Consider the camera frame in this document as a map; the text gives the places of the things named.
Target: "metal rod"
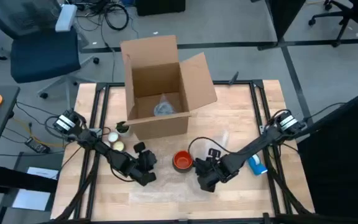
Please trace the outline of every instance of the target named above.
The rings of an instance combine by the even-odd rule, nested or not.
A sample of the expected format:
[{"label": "metal rod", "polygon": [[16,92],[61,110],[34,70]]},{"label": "metal rod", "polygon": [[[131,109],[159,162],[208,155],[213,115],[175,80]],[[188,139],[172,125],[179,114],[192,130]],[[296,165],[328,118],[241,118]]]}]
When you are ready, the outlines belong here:
[{"label": "metal rod", "polygon": [[[262,105],[264,107],[264,111],[265,111],[265,117],[266,120],[270,119],[270,110],[269,110],[269,106],[267,104],[267,98],[266,98],[266,93],[265,90],[263,88],[259,88],[260,91],[260,95],[262,97]],[[273,146],[273,155],[274,155],[274,160],[277,166],[277,173],[280,176],[280,178],[285,182],[285,176],[284,176],[284,170],[283,170],[283,165],[281,163],[281,158],[280,155],[278,153],[278,148],[277,146]],[[288,200],[288,197],[283,193],[283,199],[284,199],[284,206],[285,206],[285,211],[287,214],[292,215],[292,207],[291,207],[291,203]]]},{"label": "metal rod", "polygon": [[[93,105],[92,105],[92,113],[91,113],[91,120],[89,121],[89,128],[94,128],[94,122],[96,119],[96,113],[98,112],[98,105],[99,105],[99,97],[100,97],[100,89],[98,89],[98,84],[96,84],[94,98],[93,98]],[[85,150],[84,152],[84,159],[82,161],[82,168],[81,168],[81,176],[80,176],[80,183],[78,186],[84,184],[86,173],[88,172],[88,163],[90,160],[90,150]],[[81,206],[82,206],[82,198],[78,201],[75,210],[74,210],[74,219],[78,219],[81,213]]]},{"label": "metal rod", "polygon": [[[102,105],[102,111],[101,111],[100,123],[99,123],[99,128],[101,128],[102,130],[104,128],[104,122],[106,120],[106,113],[107,113],[107,108],[108,108],[108,103],[109,103],[109,92],[110,92],[110,85],[106,84],[106,86],[104,87],[103,105]],[[86,218],[87,219],[92,218],[94,195],[95,195],[95,191],[96,191],[96,181],[98,178],[99,160],[100,160],[100,153],[95,152],[93,162],[94,162],[94,164],[96,164],[96,167],[95,167],[96,177],[92,180],[91,186],[89,188],[88,204],[86,207]]]},{"label": "metal rod", "polygon": [[[261,127],[263,124],[262,124],[262,117],[260,116],[258,99],[256,98],[256,91],[255,91],[254,85],[255,85],[254,83],[250,83],[249,87],[250,87],[250,92],[251,92],[252,104],[254,105],[254,111],[255,111],[256,122],[258,125],[258,131],[259,131],[259,127]],[[263,154],[264,154],[265,163],[267,164],[267,160],[270,159],[269,158],[269,149],[267,147],[263,149]],[[276,191],[276,187],[274,185],[273,177],[271,176],[271,174],[269,172],[267,172],[267,180],[268,180],[268,186],[270,189],[270,194],[272,196],[272,204],[273,204],[274,214],[279,214],[280,213],[280,204],[278,203],[277,191]]]}]

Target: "floor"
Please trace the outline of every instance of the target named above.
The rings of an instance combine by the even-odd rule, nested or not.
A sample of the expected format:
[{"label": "floor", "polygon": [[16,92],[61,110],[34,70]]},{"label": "floor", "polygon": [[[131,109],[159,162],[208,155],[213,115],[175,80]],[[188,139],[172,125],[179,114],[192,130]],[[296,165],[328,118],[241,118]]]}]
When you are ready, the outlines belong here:
[{"label": "floor", "polygon": [[[308,20],[313,14],[322,12],[324,9],[321,2],[305,4],[288,29],[285,40],[335,39],[340,30],[338,18],[317,19],[317,23],[313,27],[308,25]],[[226,4],[220,0],[189,0],[186,2],[186,11],[182,13],[138,17],[135,9],[130,7],[129,14],[133,18],[133,29],[128,26],[123,31],[117,32],[111,30],[106,24],[103,25],[104,38],[111,47],[118,47],[123,40],[170,34],[177,36],[179,44],[276,40],[272,21],[264,1],[251,3],[244,0],[231,0],[230,4]],[[111,15],[111,19],[115,24],[120,24],[123,15]],[[78,21],[85,29],[95,28],[93,23],[84,18],[79,18]],[[83,31],[83,33],[90,42],[86,50],[104,47],[100,28],[92,32]],[[358,25],[351,22],[346,29],[344,38],[358,38]],[[0,44],[4,48],[9,49],[11,41],[0,31]],[[281,49],[265,51],[258,51],[256,47],[186,49],[179,50],[179,58],[183,60],[199,52],[205,53],[214,80],[228,80],[236,72],[239,72],[239,79],[280,80],[287,108],[291,109],[299,119],[307,114],[313,114],[327,105],[346,102],[358,95],[358,44],[341,45],[338,48],[332,48],[330,45],[288,47],[290,60],[296,74],[289,72],[288,57],[284,57]],[[79,72],[81,76],[101,82],[111,82],[113,79],[115,82],[124,81],[122,58],[119,52],[114,55],[111,52],[81,54],[80,57],[84,59],[90,55],[99,57],[100,64],[90,63]],[[62,86],[51,92],[47,100],[40,99],[35,94],[39,88],[51,81],[53,80],[20,84],[21,92],[18,100],[56,114],[62,113],[66,108]],[[0,85],[16,85],[10,76],[9,60],[0,61]],[[75,97],[76,87],[73,86],[71,89],[72,102],[75,101]],[[25,108],[25,110],[42,122],[48,116],[31,108]],[[22,111],[17,108],[14,111],[17,119],[25,122],[31,121],[34,124],[33,132],[41,140],[59,143]],[[329,110],[313,120],[320,119],[328,112]],[[9,121],[7,126],[25,134],[24,130],[14,121]],[[15,136],[14,133],[5,131],[4,134],[10,138],[20,139],[20,136]],[[31,152],[31,149],[5,139],[0,140],[0,154],[18,154],[21,151]],[[0,157],[0,166],[12,168],[15,163],[16,160],[12,157]],[[35,219],[28,217],[34,214],[31,212],[28,214],[26,216],[23,212],[14,211],[6,213],[10,217],[22,217],[18,223],[33,223]]]}]

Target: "black metal frame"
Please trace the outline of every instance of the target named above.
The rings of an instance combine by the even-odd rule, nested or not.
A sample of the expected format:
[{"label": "black metal frame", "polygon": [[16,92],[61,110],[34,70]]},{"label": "black metal frame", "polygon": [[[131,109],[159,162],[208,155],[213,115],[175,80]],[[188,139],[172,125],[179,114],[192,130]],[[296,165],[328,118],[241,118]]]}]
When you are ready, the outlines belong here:
[{"label": "black metal frame", "polygon": [[[213,81],[214,85],[229,85],[229,82],[230,82],[230,80],[215,80],[215,81]],[[266,117],[266,119],[270,118],[270,111],[269,111],[269,106],[267,103],[267,97],[265,94],[263,81],[262,80],[236,80],[236,81],[232,82],[232,85],[249,85],[250,86],[251,98],[252,98],[252,103],[253,103],[254,111],[255,111],[255,118],[257,120],[257,125],[258,125],[258,129],[259,129],[260,126],[263,126],[263,123],[262,123],[262,117],[260,115],[260,110],[259,110],[258,101],[257,101],[257,92],[255,90],[256,87],[259,89],[259,93],[261,95],[262,105],[263,105],[264,111],[265,111],[265,117]],[[89,122],[90,127],[94,126],[94,121],[95,121],[96,113],[98,110],[100,91],[104,88],[104,98],[103,98],[103,105],[102,105],[100,124],[99,124],[99,127],[103,128],[104,122],[106,120],[110,88],[111,87],[123,87],[123,86],[124,86],[124,83],[118,83],[118,82],[116,82],[116,83],[98,83],[96,85],[95,97],[94,97],[94,101],[93,101],[93,108],[92,108],[92,114],[91,114],[91,121]],[[270,160],[268,148],[265,148],[263,150],[263,154],[264,154],[265,160]],[[277,147],[273,147],[273,154],[274,154],[275,163],[277,166],[277,173],[285,181],[281,160],[278,157]],[[84,155],[83,167],[81,170],[80,184],[83,183],[83,181],[85,180],[86,171],[88,170],[89,157],[90,157],[89,151],[88,152],[86,151],[86,153]],[[98,153],[95,153],[93,162],[97,163],[97,166],[99,166],[99,154]],[[273,177],[269,173],[267,175],[268,175],[269,190],[270,190],[270,194],[272,196],[273,210],[274,210],[275,215],[278,215],[278,214],[280,214],[280,206],[278,203],[277,190],[275,188]],[[86,208],[86,218],[88,218],[88,219],[91,219],[91,217],[92,217],[95,191],[96,191],[96,178],[92,181],[91,187],[89,190],[88,204],[87,204],[87,208]],[[283,195],[283,200],[284,200],[286,213],[292,214],[290,202],[285,195]],[[80,210],[81,210],[81,202],[79,202],[77,204],[77,207],[75,210],[75,216],[74,216],[75,219],[79,218]],[[255,222],[270,223],[272,220],[274,220],[274,218],[269,218],[269,215],[267,213],[264,213],[261,215],[262,215],[261,218],[228,218],[228,219],[214,219],[214,220],[186,220],[185,222],[191,222],[191,223],[255,223]],[[92,223],[108,224],[108,223],[178,223],[178,222],[180,222],[180,220],[123,221],[123,222],[103,221],[103,222],[92,222]]]}]

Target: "cardboard box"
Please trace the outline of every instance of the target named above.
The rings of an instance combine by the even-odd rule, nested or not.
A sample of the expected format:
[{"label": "cardboard box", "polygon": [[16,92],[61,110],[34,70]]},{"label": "cardboard box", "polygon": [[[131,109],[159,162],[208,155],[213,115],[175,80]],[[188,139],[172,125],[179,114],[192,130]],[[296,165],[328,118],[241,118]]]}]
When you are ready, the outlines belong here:
[{"label": "cardboard box", "polygon": [[[174,35],[121,43],[127,125],[138,139],[187,132],[190,111],[217,100],[204,53],[179,62]],[[176,113],[154,116],[164,94]]]}]

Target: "box flap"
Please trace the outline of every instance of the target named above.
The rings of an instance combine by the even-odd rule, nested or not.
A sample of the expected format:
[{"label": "box flap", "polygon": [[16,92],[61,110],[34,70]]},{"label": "box flap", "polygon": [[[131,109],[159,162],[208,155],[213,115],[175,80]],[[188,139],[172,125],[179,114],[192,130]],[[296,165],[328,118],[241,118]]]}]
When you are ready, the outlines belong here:
[{"label": "box flap", "polygon": [[189,110],[218,100],[204,53],[181,62],[180,70]]},{"label": "box flap", "polygon": [[122,57],[125,70],[125,98],[127,106],[127,117],[129,117],[133,107],[135,106],[134,82],[132,79],[131,58],[128,56]]},{"label": "box flap", "polygon": [[132,68],[179,62],[174,35],[123,41],[121,51],[123,58],[130,56]]},{"label": "box flap", "polygon": [[163,116],[153,116],[149,118],[140,118],[140,119],[126,121],[125,125],[133,125],[133,124],[147,123],[151,121],[160,121],[163,119],[181,118],[181,117],[188,117],[188,116],[191,116],[189,112],[175,113],[175,114],[163,115]]}]

